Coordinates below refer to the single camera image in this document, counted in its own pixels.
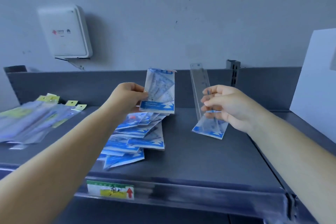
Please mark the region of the grey slotted shelf upright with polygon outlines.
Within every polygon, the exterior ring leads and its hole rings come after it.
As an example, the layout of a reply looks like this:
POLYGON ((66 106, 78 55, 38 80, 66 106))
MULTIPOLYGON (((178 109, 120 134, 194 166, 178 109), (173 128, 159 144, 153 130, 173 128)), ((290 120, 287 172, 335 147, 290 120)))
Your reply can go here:
POLYGON ((237 78, 238 78, 238 72, 241 68, 241 62, 237 60, 226 60, 226 69, 229 69, 231 71, 231 87, 236 87, 237 84, 237 78))

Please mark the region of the person's left hand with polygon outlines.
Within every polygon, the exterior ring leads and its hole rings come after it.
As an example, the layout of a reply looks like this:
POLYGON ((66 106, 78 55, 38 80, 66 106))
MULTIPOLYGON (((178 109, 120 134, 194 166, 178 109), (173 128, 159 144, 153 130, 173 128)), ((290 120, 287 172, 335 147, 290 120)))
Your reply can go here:
POLYGON ((124 114, 139 112, 142 100, 134 100, 132 91, 144 92, 145 89, 134 82, 121 83, 113 90, 110 97, 102 105, 102 108, 124 114))

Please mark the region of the clear plastic price rail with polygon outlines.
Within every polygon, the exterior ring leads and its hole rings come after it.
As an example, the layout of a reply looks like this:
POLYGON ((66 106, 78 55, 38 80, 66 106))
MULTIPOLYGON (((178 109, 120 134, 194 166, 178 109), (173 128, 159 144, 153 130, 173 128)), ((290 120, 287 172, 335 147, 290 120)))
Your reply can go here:
POLYGON ((103 170, 97 161, 75 193, 138 204, 206 210, 288 221, 295 216, 291 196, 264 162, 238 161, 192 167, 191 163, 155 162, 146 159, 103 170), (134 186, 134 200, 88 194, 87 180, 134 186))

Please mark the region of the clear sleeve ruler packet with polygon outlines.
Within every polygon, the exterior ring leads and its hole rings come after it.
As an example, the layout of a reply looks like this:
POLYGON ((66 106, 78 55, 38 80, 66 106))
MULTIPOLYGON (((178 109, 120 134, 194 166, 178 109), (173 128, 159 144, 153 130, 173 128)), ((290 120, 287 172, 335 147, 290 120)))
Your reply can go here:
POLYGON ((216 118, 216 113, 219 113, 218 111, 214 111, 213 109, 210 109, 210 111, 201 110, 203 106, 201 102, 204 96, 203 91, 210 87, 207 70, 203 68, 201 63, 197 63, 190 65, 190 72, 198 121, 192 131, 197 134, 222 140, 228 123, 216 118))

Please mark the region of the white wall box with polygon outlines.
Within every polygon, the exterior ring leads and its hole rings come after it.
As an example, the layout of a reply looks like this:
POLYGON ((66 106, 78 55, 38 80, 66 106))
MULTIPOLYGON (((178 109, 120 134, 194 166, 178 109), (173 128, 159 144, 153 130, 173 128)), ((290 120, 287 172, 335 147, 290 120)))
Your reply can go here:
POLYGON ((89 59, 93 55, 82 7, 50 6, 38 9, 49 51, 56 59, 89 59))

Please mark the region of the green yellow price label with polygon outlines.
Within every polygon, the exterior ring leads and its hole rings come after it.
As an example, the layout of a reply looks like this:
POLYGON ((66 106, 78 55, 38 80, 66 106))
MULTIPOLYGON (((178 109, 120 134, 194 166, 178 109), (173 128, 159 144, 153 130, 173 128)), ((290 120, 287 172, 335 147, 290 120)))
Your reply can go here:
POLYGON ((86 184, 89 195, 130 201, 134 200, 133 185, 92 180, 87 180, 86 184))

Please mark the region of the blue ruler set packet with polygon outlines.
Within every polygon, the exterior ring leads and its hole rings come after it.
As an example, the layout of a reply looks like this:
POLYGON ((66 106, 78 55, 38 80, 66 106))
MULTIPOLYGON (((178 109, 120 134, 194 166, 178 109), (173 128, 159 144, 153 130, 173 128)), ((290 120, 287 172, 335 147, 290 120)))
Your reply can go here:
POLYGON ((175 113, 175 70, 149 67, 146 73, 145 92, 139 110, 162 114, 175 113))

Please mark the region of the person's right hand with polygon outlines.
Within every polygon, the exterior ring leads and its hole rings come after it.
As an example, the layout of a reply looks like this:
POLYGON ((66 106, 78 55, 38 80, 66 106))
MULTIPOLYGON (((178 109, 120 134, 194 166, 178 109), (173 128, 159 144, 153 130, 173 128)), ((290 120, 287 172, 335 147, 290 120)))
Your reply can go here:
POLYGON ((216 85, 210 86, 203 91, 201 102, 202 111, 218 111, 216 118, 224 120, 235 129, 250 134, 256 128, 256 122, 263 107, 256 101, 248 97, 242 91, 231 86, 216 85), (204 101, 208 99, 227 99, 224 108, 204 108, 204 101))

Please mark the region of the person's left forearm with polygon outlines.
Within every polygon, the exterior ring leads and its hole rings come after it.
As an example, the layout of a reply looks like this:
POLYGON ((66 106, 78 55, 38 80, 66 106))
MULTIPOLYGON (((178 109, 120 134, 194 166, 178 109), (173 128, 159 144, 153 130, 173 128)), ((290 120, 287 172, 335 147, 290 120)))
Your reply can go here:
POLYGON ((121 104, 103 105, 1 179, 0 224, 53 222, 71 201, 128 112, 121 104))

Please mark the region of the pile of blue stationery packs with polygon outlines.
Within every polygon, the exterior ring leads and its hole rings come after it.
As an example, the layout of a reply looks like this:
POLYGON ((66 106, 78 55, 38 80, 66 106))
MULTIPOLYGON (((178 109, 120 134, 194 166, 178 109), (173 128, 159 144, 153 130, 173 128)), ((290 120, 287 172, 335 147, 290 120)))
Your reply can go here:
POLYGON ((131 164, 145 159, 145 149, 165 150, 162 121, 169 114, 137 112, 117 126, 97 160, 103 169, 131 164))

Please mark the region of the pile of yellow-tagged clear packs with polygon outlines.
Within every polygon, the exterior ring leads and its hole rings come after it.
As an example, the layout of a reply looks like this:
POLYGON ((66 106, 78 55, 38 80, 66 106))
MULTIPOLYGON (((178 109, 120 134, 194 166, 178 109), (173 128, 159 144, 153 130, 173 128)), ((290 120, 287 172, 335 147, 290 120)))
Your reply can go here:
POLYGON ((60 96, 40 95, 35 101, 0 113, 0 143, 13 144, 22 150, 41 142, 49 132, 81 113, 86 104, 69 100, 59 103, 60 96))

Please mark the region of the dark shelf upright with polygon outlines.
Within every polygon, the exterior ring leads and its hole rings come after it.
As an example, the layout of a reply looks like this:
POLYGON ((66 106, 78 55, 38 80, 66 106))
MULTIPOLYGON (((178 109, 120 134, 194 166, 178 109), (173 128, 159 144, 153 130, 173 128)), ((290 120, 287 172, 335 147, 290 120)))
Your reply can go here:
POLYGON ((27 68, 25 65, 16 65, 16 66, 9 66, 3 68, 5 73, 20 73, 20 72, 27 72, 27 68))

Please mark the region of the white board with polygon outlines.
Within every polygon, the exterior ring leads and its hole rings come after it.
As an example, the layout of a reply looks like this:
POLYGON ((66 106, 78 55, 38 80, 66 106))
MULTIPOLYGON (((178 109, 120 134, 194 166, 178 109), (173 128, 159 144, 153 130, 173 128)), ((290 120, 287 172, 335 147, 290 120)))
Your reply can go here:
POLYGON ((313 31, 290 111, 336 143, 336 28, 313 31))

